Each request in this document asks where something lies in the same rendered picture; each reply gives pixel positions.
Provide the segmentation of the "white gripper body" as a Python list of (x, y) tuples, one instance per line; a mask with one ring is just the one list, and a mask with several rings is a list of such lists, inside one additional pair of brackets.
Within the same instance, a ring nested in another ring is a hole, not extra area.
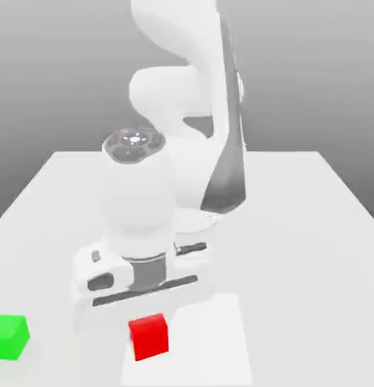
[(209, 299), (214, 292), (210, 262), (185, 267), (158, 287), (144, 291), (124, 289), (82, 294), (74, 289), (73, 327), (80, 333), (122, 327), (130, 320), (170, 314), (185, 305)]

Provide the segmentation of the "small green cube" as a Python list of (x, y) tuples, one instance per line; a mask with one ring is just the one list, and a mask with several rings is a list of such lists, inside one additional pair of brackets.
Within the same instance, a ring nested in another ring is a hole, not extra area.
[(25, 316), (0, 314), (0, 360), (17, 361), (29, 338)]

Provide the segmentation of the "small red cube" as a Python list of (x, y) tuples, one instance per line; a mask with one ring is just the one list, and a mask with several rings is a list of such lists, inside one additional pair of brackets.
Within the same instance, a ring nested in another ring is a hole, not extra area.
[(168, 324), (163, 314), (130, 320), (128, 328), (136, 361), (169, 351)]

